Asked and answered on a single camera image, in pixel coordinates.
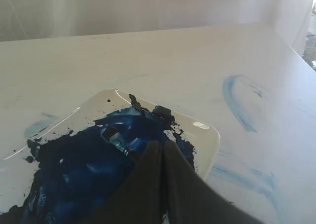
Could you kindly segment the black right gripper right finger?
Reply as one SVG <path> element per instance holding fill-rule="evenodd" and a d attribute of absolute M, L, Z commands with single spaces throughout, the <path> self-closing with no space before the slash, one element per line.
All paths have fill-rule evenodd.
<path fill-rule="evenodd" d="M 211 189 L 173 141 L 163 145 L 162 160 L 171 224 L 262 223 Z"/>

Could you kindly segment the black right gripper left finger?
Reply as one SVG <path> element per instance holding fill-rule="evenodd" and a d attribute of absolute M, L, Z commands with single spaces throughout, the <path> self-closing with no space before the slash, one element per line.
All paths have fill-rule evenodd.
<path fill-rule="evenodd" d="M 82 224 L 160 224 L 162 147 L 150 141 L 126 182 Z"/>

